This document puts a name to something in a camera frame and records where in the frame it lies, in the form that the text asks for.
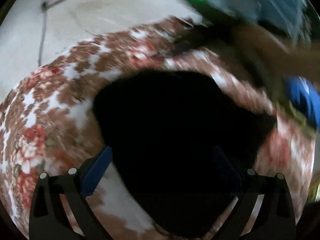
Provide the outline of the person's right hand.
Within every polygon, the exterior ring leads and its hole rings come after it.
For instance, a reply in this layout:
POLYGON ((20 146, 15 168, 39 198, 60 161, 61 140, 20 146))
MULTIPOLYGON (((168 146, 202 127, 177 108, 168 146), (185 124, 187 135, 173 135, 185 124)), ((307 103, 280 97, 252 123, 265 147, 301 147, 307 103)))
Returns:
POLYGON ((276 36, 258 25, 244 24, 235 32, 242 48, 255 53, 275 76, 301 76, 319 83, 319 41, 309 48, 289 48, 276 36))

